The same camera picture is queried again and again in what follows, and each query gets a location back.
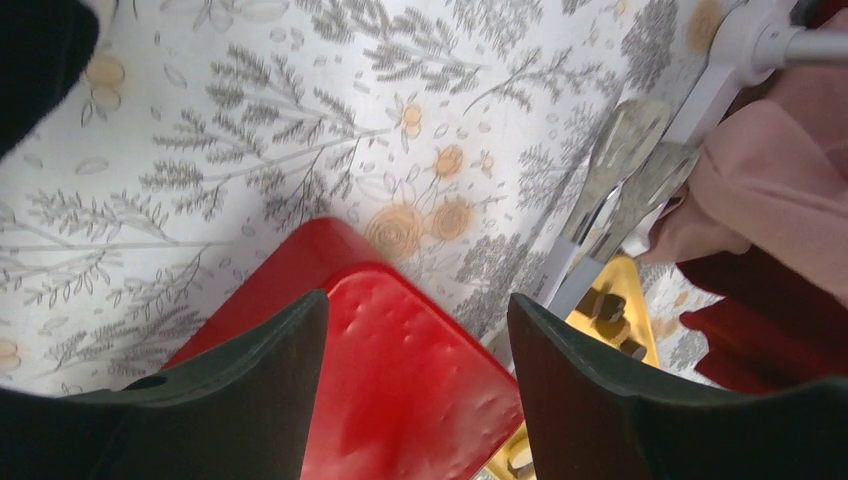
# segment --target floral pattern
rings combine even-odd
[[[731,6],[121,2],[0,167],[0,384],[69,395],[155,372],[321,215],[486,343],[606,114],[633,95],[679,105]]]

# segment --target white tablecloth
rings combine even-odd
[[[679,106],[729,7],[122,0],[2,165],[0,382],[63,395],[156,371],[318,215],[485,342],[605,114],[643,94]]]

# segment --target pink cloth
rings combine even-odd
[[[848,9],[826,26],[848,30]],[[755,244],[848,305],[848,68],[784,73],[765,100],[710,132],[685,201],[643,260],[682,262]]]

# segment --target red container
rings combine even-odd
[[[515,380],[336,219],[296,230],[166,367],[315,288],[330,324],[304,480],[467,480],[518,428]]]

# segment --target floral tablecloth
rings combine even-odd
[[[0,383],[65,395],[156,371],[328,214],[485,343],[605,114],[647,93],[679,106],[730,6],[121,0],[2,164]]]

